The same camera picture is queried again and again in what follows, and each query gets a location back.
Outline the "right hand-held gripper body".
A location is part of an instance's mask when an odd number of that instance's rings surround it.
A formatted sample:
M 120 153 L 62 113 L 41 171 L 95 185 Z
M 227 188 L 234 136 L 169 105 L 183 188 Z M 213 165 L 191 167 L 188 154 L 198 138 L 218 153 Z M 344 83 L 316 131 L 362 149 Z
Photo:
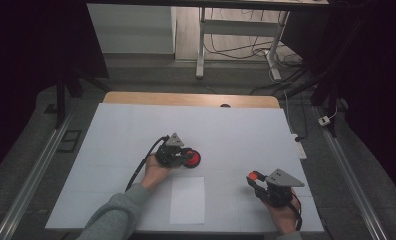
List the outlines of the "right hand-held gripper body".
M 263 202 L 274 208 L 285 207 L 292 201 L 292 187 L 304 187 L 305 184 L 299 179 L 286 173 L 281 169 L 276 169 L 270 175 L 266 175 L 268 196 L 258 197 Z

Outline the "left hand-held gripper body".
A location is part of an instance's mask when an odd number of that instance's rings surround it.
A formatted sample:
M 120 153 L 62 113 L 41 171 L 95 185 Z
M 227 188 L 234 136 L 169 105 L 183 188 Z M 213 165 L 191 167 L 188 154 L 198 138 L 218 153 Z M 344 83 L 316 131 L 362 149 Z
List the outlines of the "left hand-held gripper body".
M 183 165 L 189 156 L 186 153 L 183 141 L 173 133 L 163 138 L 163 143 L 159 146 L 155 156 L 160 165 L 166 168 L 173 168 Z

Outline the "round red ink pad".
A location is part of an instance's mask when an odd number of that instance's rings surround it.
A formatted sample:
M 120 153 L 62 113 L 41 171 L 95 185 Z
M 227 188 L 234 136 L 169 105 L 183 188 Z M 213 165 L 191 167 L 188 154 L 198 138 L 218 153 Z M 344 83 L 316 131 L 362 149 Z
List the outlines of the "round red ink pad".
M 191 168 L 195 168 L 200 164 L 201 155 L 196 150 L 193 150 L 191 154 L 186 155 L 189 157 L 188 160 L 190 160 Z

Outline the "white paper sheet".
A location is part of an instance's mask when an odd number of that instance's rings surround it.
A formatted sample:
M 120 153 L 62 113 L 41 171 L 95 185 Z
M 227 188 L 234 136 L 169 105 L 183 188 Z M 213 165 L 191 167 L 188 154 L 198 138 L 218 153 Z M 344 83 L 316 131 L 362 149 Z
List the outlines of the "white paper sheet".
M 176 177 L 172 183 L 170 223 L 205 222 L 205 180 L 203 177 Z

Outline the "person's right hand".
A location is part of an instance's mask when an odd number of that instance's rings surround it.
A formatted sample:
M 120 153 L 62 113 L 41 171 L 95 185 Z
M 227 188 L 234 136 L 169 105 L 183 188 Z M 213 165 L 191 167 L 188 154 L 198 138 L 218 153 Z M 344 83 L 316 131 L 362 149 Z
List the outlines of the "person's right hand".
M 282 208 L 274 208 L 265 203 L 274 225 L 277 227 L 281 235 L 286 235 L 296 232 L 297 217 L 291 208 L 288 206 Z

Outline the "person's left hand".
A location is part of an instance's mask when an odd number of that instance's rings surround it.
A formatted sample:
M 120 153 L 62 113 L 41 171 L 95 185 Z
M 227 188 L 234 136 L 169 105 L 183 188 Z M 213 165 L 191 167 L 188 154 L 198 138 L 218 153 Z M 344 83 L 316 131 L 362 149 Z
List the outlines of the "person's left hand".
M 147 158 L 145 164 L 145 175 L 140 184 L 147 190 L 152 190 L 171 173 L 170 168 L 165 168 L 159 164 L 157 158 L 151 155 Z

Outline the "large white table cover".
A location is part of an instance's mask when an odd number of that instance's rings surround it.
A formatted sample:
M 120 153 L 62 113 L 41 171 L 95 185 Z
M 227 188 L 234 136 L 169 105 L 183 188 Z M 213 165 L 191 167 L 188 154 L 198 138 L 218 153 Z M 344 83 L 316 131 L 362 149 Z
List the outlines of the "large white table cover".
M 201 162 L 194 169 L 175 170 L 157 187 L 137 226 L 141 232 L 272 232 L 275 227 L 265 206 L 247 184 L 248 173 L 269 175 L 281 169 L 300 181 L 306 179 L 281 109 L 102 103 L 47 228 L 83 228 L 113 194 L 126 189 L 151 146 L 172 133 L 197 150 Z M 203 224 L 170 223 L 176 177 L 204 178 Z

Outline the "white power strip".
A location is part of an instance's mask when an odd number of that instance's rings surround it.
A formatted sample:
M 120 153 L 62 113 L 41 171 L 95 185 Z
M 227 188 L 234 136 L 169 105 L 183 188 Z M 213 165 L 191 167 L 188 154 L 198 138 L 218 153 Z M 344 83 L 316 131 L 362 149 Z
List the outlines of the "white power strip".
M 301 144 L 301 138 L 297 134 L 292 134 L 292 138 L 296 144 L 297 154 L 301 160 L 307 158 L 303 145 Z

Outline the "black metal stand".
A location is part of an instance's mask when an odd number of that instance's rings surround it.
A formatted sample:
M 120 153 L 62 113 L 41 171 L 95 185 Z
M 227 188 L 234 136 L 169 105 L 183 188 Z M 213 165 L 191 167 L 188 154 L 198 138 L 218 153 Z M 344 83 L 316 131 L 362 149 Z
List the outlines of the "black metal stand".
M 330 46 L 317 57 L 318 61 L 324 60 L 322 63 L 323 71 L 311 78 L 307 83 L 286 93 L 285 98 L 293 97 L 310 87 L 316 87 L 310 97 L 313 106 L 321 106 L 325 100 L 328 100 L 328 110 L 326 117 L 329 123 L 320 124 L 333 137 L 337 137 L 335 129 L 335 117 L 337 115 L 337 99 L 340 66 L 343 62 L 350 44 L 353 42 L 355 35 L 354 26 L 352 24 L 342 24 L 341 31 L 337 34 L 336 39 L 330 43 Z
M 111 88 L 108 85 L 79 68 L 71 67 L 63 69 L 56 78 L 56 129 L 59 129 L 66 119 L 65 90 L 68 90 L 72 97 L 80 98 L 84 93 L 80 84 L 81 79 L 86 80 L 105 93 L 111 91 Z

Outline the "white cabinet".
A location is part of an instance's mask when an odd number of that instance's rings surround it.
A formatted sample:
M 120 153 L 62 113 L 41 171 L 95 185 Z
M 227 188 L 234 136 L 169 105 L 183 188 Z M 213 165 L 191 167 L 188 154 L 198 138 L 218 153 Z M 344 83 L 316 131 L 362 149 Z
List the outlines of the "white cabinet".
M 174 7 L 92 3 L 87 7 L 104 53 L 175 53 Z

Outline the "white-legged desk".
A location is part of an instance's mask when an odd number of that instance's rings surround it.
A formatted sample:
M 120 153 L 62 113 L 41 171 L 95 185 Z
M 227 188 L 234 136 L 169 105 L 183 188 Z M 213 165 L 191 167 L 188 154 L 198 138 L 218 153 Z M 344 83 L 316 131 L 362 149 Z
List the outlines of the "white-legged desk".
M 196 77 L 204 74 L 204 39 L 208 34 L 231 36 L 271 37 L 273 43 L 266 59 L 270 66 L 274 65 L 273 56 L 282 35 L 287 16 L 292 11 L 323 11 L 331 4 L 329 0 L 86 0 L 92 4 L 115 4 L 135 6 L 165 6 L 194 9 L 197 11 L 198 43 Z M 247 9 L 278 11 L 280 19 L 276 23 L 252 22 L 244 20 L 209 19 L 206 12 L 216 9 Z

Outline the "dark curtain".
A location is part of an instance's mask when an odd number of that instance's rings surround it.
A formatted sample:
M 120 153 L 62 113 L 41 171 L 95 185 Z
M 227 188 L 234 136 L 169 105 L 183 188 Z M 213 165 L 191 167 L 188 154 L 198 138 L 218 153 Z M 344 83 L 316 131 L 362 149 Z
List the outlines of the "dark curtain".
M 292 12 L 283 42 L 314 74 L 333 60 L 357 18 L 364 22 L 333 76 L 345 119 L 396 186 L 396 0 L 331 0 L 338 10 Z
M 106 78 L 89 0 L 0 0 L 0 164 L 27 125 L 42 90 L 63 80 Z

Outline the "metal floor rail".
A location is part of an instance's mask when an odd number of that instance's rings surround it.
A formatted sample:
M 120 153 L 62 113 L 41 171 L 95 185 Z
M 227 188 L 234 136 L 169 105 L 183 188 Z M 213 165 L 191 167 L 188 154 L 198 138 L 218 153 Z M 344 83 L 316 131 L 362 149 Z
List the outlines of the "metal floor rail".
M 388 240 L 387 234 L 374 210 L 374 207 L 364 193 L 357 175 L 353 171 L 338 139 L 332 135 L 327 126 L 321 126 L 320 124 L 318 124 L 318 126 L 322 129 L 327 144 L 331 149 L 343 179 L 353 196 L 354 202 L 361 212 L 361 216 L 372 239 Z
M 46 141 L 44 149 L 35 161 L 27 179 L 24 181 L 15 200 L 0 224 L 0 240 L 11 240 L 26 212 L 42 178 L 66 132 L 74 112 L 70 110 L 57 129 L 54 129 Z

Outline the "black floor frame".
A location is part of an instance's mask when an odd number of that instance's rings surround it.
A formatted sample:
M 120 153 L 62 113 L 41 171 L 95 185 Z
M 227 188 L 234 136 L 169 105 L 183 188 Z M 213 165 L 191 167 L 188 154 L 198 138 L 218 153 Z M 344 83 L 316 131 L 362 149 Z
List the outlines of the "black floor frame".
M 73 153 L 79 143 L 81 133 L 81 130 L 67 130 L 60 141 L 57 151 L 60 153 Z

